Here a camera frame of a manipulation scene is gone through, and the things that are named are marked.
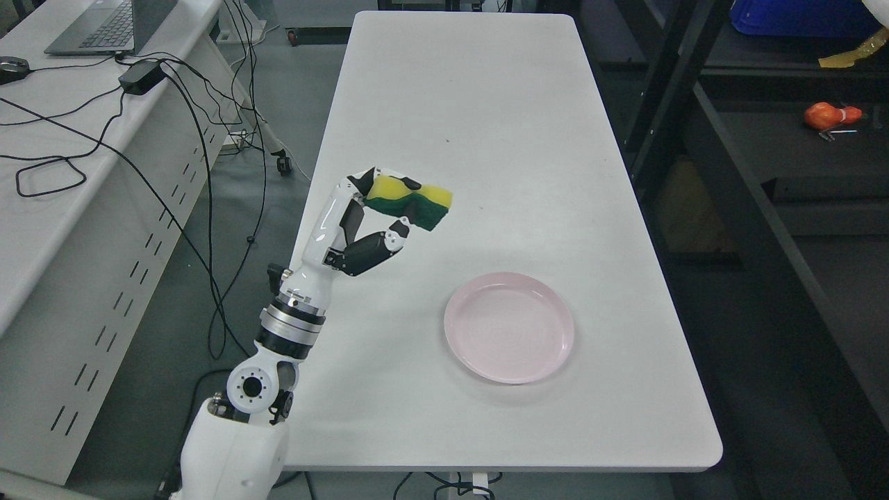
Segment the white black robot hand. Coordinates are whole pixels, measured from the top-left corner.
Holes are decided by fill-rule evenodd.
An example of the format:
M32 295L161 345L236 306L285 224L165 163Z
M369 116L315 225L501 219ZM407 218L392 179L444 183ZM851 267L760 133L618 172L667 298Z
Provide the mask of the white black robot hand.
M294 253L297 268L289 275L282 274L274 287L277 309L293 317L321 317L329 309L336 273L357 276L403 249L412 228L418 227L405 217L392 217L394 221L385 230L356 237L365 210L369 209L365 197L381 175L410 179L405 174L375 167L347 175L331 190L301 252Z

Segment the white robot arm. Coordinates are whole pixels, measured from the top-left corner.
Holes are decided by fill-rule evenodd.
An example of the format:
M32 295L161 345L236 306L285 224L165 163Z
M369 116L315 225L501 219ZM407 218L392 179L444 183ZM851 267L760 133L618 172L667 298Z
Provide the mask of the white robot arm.
M265 499L288 449L285 421L299 365L325 322L326 303L277 295L260 313L255 354L235 367L223 392L198 408L181 452L172 499Z

